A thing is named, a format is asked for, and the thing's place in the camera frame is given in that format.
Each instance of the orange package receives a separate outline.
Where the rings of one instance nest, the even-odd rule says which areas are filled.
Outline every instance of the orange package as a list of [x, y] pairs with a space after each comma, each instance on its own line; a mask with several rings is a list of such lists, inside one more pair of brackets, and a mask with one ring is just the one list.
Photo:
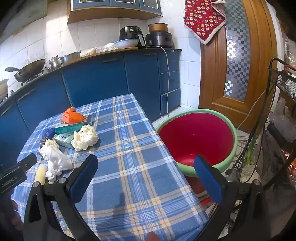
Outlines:
[[83, 122], [86, 118], [86, 116], [76, 113], [76, 109], [74, 107], [70, 107], [64, 112], [61, 121], [67, 124], [75, 124]]

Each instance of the large plastic tub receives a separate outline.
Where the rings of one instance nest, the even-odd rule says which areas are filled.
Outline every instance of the large plastic tub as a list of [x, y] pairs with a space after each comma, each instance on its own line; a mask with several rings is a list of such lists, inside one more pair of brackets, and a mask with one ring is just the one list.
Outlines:
[[237, 133], [228, 118], [208, 110], [188, 110], [170, 117], [156, 129], [195, 193], [204, 191], [193, 167], [203, 155], [208, 163], [224, 172], [235, 157]]

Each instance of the yellow roll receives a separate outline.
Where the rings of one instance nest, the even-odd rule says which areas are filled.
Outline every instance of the yellow roll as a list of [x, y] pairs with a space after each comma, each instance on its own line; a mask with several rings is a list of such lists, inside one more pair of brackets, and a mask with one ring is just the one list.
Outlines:
[[34, 182], [40, 182], [41, 185], [44, 185], [45, 183], [45, 174], [47, 172], [48, 168], [44, 164], [40, 164], [38, 167], [38, 170], [35, 175], [35, 181]]

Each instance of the green bucket rim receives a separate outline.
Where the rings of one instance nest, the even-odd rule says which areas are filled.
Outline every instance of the green bucket rim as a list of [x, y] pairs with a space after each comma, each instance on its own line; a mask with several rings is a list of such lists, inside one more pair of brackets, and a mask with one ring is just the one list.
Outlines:
[[[156, 132], [159, 133], [159, 131], [170, 121], [183, 116], [183, 115], [187, 115], [187, 114], [192, 114], [192, 113], [207, 113], [207, 114], [212, 114], [215, 115], [219, 118], [221, 118], [223, 121], [226, 122], [226, 124], [229, 126], [229, 128], [232, 131], [232, 135], [234, 138], [234, 143], [233, 143], [233, 148], [231, 153], [229, 154], [229, 156], [222, 162], [214, 165], [213, 167], [217, 168], [220, 172], [224, 172], [229, 165], [231, 164], [231, 162], [233, 161], [234, 157], [235, 157], [235, 152], [237, 150], [237, 132], [236, 129], [234, 127], [234, 125], [231, 123], [231, 121], [224, 115], [222, 115], [221, 113], [214, 111], [214, 110], [209, 110], [209, 109], [194, 109], [194, 110], [187, 110], [187, 111], [183, 111], [180, 112], [174, 116], [171, 116], [170, 118], [168, 118], [167, 120], [165, 120], [164, 122], [162, 122], [157, 128], [156, 128]], [[191, 166], [186, 166], [184, 164], [178, 163], [176, 162], [178, 167], [180, 168], [180, 170], [182, 171], [182, 173], [185, 176], [188, 177], [198, 177], [198, 175], [196, 174], [196, 171], [194, 170], [194, 167]]]

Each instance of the red floral cloth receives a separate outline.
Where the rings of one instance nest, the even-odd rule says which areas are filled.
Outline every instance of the red floral cloth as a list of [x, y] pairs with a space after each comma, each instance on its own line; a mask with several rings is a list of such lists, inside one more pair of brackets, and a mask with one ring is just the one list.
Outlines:
[[186, 0], [185, 26], [192, 30], [198, 40], [207, 44], [225, 24], [226, 15], [222, 7], [224, 0]]

